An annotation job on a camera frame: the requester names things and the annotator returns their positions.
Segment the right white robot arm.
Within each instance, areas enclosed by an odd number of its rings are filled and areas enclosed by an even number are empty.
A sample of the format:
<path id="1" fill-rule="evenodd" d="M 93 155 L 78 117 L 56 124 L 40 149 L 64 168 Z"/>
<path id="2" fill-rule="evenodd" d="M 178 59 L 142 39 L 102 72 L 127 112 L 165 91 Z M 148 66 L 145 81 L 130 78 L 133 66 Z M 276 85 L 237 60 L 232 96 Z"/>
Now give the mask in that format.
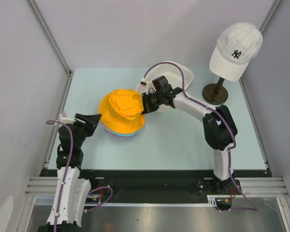
<path id="1" fill-rule="evenodd" d="M 146 88 L 140 91 L 144 111 L 149 114 L 161 106 L 169 106 L 195 117 L 203 123 L 207 144 L 214 151 L 214 190 L 226 193 L 234 181 L 231 150 L 236 147 L 235 136 L 238 133 L 235 122 L 227 106 L 213 108 L 204 102 L 192 98 L 180 87 L 172 88 L 165 76 L 152 82 L 146 82 Z"/>

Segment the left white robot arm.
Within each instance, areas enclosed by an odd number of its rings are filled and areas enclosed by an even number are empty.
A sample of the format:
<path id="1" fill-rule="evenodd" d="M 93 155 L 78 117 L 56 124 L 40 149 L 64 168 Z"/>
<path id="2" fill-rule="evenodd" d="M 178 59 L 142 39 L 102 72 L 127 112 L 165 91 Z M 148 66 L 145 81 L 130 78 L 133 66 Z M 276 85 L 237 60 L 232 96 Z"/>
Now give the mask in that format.
<path id="1" fill-rule="evenodd" d="M 81 149 L 99 124 L 101 114 L 81 115 L 74 118 L 60 115 L 48 125 L 58 124 L 57 186 L 51 213 L 40 232 L 80 232 L 87 195 L 96 190 L 97 181 L 90 176 L 80 178 L 84 153 Z"/>

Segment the purple bucket hat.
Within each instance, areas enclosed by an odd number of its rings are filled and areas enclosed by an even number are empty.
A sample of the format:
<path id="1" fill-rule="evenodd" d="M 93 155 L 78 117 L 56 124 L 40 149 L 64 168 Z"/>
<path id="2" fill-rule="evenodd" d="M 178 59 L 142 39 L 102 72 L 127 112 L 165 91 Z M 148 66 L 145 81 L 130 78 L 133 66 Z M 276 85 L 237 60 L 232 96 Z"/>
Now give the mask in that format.
<path id="1" fill-rule="evenodd" d="M 106 127 L 104 125 L 103 125 L 103 128 L 108 135 L 110 135 L 114 138 L 117 138 L 117 139 L 123 139 L 123 140 L 132 139 L 132 138 L 136 137 L 138 134 L 138 133 L 133 133 L 133 134 L 116 133 L 114 131 L 111 131 L 108 127 Z"/>

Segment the white hat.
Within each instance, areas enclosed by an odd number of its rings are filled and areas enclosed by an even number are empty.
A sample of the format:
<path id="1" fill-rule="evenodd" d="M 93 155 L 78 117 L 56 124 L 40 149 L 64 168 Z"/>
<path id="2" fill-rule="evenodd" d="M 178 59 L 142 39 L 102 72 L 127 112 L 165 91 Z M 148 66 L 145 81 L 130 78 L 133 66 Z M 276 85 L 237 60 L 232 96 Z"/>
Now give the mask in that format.
<path id="1" fill-rule="evenodd" d="M 262 34 L 253 24 L 232 24 L 217 39 L 209 62 L 210 71 L 232 82 L 239 80 L 262 42 Z"/>

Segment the orange hat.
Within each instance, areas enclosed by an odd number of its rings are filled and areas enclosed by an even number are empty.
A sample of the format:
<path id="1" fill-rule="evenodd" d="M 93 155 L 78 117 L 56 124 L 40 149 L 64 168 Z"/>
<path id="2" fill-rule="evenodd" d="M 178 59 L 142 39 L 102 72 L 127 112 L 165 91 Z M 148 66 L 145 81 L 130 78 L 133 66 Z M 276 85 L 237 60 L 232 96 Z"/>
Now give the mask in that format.
<path id="1" fill-rule="evenodd" d="M 116 89 L 101 100 L 101 122 L 119 133 L 139 131 L 145 124 L 142 96 L 132 89 Z"/>

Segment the teal hat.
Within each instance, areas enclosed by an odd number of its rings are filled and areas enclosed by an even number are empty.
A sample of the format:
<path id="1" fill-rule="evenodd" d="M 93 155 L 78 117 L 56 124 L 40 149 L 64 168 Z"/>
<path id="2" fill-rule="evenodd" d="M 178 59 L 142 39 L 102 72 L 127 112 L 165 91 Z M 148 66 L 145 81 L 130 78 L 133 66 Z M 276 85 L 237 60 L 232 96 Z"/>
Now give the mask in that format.
<path id="1" fill-rule="evenodd" d="M 113 135 L 120 136 L 120 137 L 132 137 L 132 136 L 135 136 L 139 133 L 138 131 L 132 132 L 132 133 L 119 133 L 119 132 L 115 132 L 113 130 L 110 130 L 109 128 L 105 128 L 105 130 Z"/>

